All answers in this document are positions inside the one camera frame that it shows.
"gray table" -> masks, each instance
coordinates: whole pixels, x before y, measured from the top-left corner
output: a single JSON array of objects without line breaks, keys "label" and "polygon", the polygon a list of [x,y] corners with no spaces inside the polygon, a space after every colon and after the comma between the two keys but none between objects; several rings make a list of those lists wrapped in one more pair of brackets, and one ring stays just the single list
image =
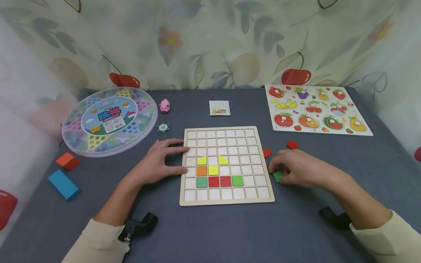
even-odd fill
[{"label": "gray table", "polygon": [[[374,133],[373,137],[274,132],[263,89],[152,91],[156,102],[167,98],[171,111],[160,114],[171,130],[153,130],[145,140],[116,156],[79,157],[68,176],[82,189],[66,202],[46,177],[59,167],[53,161],[30,202],[0,249],[2,263],[57,263],[86,223],[102,207],[116,184],[145,155],[156,139],[183,138],[185,128],[258,127],[264,148],[300,149],[351,174],[369,193],[398,212],[421,232],[421,176],[405,149],[384,123],[348,89]],[[231,117],[210,117],[209,100],[229,100]],[[60,147],[57,156],[67,152]],[[169,161],[180,165],[181,157]],[[155,231],[135,240],[125,262],[373,262],[352,234],[325,224],[317,212],[329,205],[342,210],[322,190],[280,186],[271,177],[275,203],[180,207],[180,178],[172,177],[141,191],[132,218],[147,212],[159,217]]]}]

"poker chip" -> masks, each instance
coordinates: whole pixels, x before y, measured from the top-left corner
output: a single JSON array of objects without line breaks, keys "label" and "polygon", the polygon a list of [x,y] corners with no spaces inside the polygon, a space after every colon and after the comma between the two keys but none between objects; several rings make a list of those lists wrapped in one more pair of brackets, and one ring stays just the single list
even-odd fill
[{"label": "poker chip", "polygon": [[161,122],[158,126],[157,126],[157,131],[159,133],[166,133],[170,130],[170,125],[166,122]]}]

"fruit puzzle board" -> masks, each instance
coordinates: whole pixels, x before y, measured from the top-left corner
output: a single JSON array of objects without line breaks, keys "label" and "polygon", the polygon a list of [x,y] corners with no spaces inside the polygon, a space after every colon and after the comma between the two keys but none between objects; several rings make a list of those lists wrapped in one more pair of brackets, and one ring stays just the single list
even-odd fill
[{"label": "fruit puzzle board", "polygon": [[345,88],[265,85],[274,131],[373,136]]},{"label": "fruit puzzle board", "polygon": [[180,206],[274,202],[256,126],[186,129]]}]

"green square tile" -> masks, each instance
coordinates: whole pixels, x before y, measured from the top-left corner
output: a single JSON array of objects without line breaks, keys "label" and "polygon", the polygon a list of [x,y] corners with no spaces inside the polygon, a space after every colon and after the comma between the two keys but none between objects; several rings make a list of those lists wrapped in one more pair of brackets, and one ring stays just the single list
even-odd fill
[{"label": "green square tile", "polygon": [[242,175],[232,176],[232,186],[244,186],[244,183],[242,182]]},{"label": "green square tile", "polygon": [[197,188],[205,188],[208,186],[208,177],[197,177],[196,182]]},{"label": "green square tile", "polygon": [[281,171],[277,171],[273,173],[273,176],[275,177],[275,180],[279,182],[279,180],[281,180],[281,178],[284,177],[284,173]]}]

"small pattern card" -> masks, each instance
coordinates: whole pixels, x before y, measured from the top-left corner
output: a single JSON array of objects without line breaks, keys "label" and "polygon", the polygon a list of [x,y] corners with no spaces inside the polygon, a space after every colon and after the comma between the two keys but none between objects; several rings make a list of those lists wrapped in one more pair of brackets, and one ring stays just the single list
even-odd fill
[{"label": "small pattern card", "polygon": [[229,101],[209,101],[209,114],[211,116],[230,116]]}]

